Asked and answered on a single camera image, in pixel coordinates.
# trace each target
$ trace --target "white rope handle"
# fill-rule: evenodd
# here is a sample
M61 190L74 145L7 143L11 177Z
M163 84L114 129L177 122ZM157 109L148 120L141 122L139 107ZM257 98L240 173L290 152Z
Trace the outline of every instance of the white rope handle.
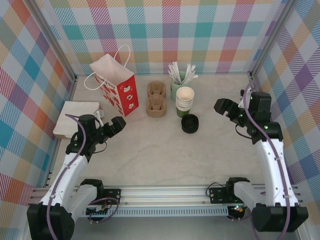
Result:
M122 45L121 47L118 48L118 51L116 51L113 59L116 60L116 56L117 56L119 50L120 50L122 47L124 47L124 46L127 46L128 49L129 49L129 56L128 56L128 59L126 60L125 64L124 64L124 67L126 67L128 61L129 61L130 55L131 55L131 49L130 49L130 47L129 47L127 44L124 44L124 45Z
M122 47L124 47L124 46L127 46L128 49L129 49L129 56L128 56L128 59L126 60L125 64L124 64L124 67L126 67L128 61L129 61L130 55L131 55L131 49L130 49L130 47L129 47L127 44L124 44L124 45L122 45L121 47L118 48L118 50L116 51L113 59L116 60L116 56L117 56L119 50L120 50ZM91 91L94 91L94 90L97 90L97 89L101 88L101 87L105 84L105 82L107 81L107 80L105 79L105 80L103 81L103 83L102 83L100 86L98 86L97 88L94 88L94 89L88 88L88 87L86 86L86 81L87 81L87 79L88 79L89 77L91 77L93 74L95 74L95 72L93 72L93 73L91 73L89 76L87 76L86 79L84 80L84 83L83 83L84 87L85 87L86 89L88 89L88 90L91 90Z
M85 87L86 89L88 89L88 90L91 90L91 91L94 91L94 90L97 90L97 89L101 88L101 87L103 86L103 84L105 84L105 82L107 81L107 80L105 79L105 80L103 81L103 83L102 83L100 86L98 86L97 88L94 88L94 89L88 88L88 87L86 86L86 81L87 81L87 79L88 79L89 77L91 77L93 74L95 74L95 72L93 72L93 73L91 73L89 76L87 76L86 79L84 80L84 83L83 83L84 87Z

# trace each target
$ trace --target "stacked paper cup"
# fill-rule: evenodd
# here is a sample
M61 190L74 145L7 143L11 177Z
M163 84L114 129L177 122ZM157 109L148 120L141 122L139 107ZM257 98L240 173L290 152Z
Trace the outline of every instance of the stacked paper cup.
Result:
M194 102L195 92L191 87L183 86L176 91L176 114L182 118L188 115Z

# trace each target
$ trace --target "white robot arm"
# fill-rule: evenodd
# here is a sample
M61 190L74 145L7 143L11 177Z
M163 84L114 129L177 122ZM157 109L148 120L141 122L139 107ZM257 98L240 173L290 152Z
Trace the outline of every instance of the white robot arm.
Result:
M248 90L248 86L247 91L241 91L241 94L245 94L245 96L240 104L230 99L221 98L217 100L214 109L221 115L227 112L226 117L230 118L230 121L240 127L246 127L246 132L251 136L252 144L261 156L265 196L254 190L250 181L243 177L229 178L225 187L226 194L230 199L239 198L244 202L252 212L253 225L259 232L282 232L286 228L287 232L294 232L308 218L308 210L306 207L299 206L290 184L284 159L281 127L277 122L271 121L270 94L251 92ZM245 110L244 106L248 104L249 107ZM258 127L264 129L265 134L262 134Z
M115 199L104 195L104 185L97 179L85 179L73 195L76 182L96 151L96 145L105 143L126 125L125 120L119 116L111 121L112 125L102 125L94 115L79 117L78 132L72 136L66 148L63 165L53 185L39 204L31 204L27 210L33 240L69 240L73 235L75 222L91 202Z

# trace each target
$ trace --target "colorful plaid backdrop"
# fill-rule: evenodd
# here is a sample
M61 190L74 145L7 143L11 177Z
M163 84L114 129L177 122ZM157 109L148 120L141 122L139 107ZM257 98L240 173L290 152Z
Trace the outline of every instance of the colorful plaid backdrop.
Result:
M293 184L304 192L311 232L320 236L320 0L300 0L262 70L258 85L274 99Z
M271 15L273 7L285 0L37 2L77 73L91 73L90 63L127 44L127 68L148 74L167 73L173 61L194 63L197 73L247 72L281 12Z
M15 240L48 170L72 81L22 0L0 1L0 239Z
M272 30L274 29L274 27L275 27L275 25L277 23L277 20L279 19L279 17L281 15L281 13L282 13L287 1L288 0L281 0L281 3L279 5L278 9L276 10L275 15L273 16L273 19L272 19L267 31L265 32L265 34L263 36L263 39L262 39L262 41L261 41L261 43L259 45L259 48L258 48L258 50L256 51L256 53L254 55L253 61L252 61L251 65L250 65L250 68L248 70L249 72L253 70L253 68L254 68L254 66L255 66L255 64L256 64L259 56L260 56L260 53L264 49L264 47L265 47L265 45L266 45L266 43L267 43L267 41L269 39L269 36L270 36Z

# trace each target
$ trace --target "black cup lid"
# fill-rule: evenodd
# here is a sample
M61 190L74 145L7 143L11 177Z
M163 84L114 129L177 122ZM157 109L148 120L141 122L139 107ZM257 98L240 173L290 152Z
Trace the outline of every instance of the black cup lid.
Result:
M182 130L187 134L195 133L199 128L199 119L196 115L185 115L181 120Z

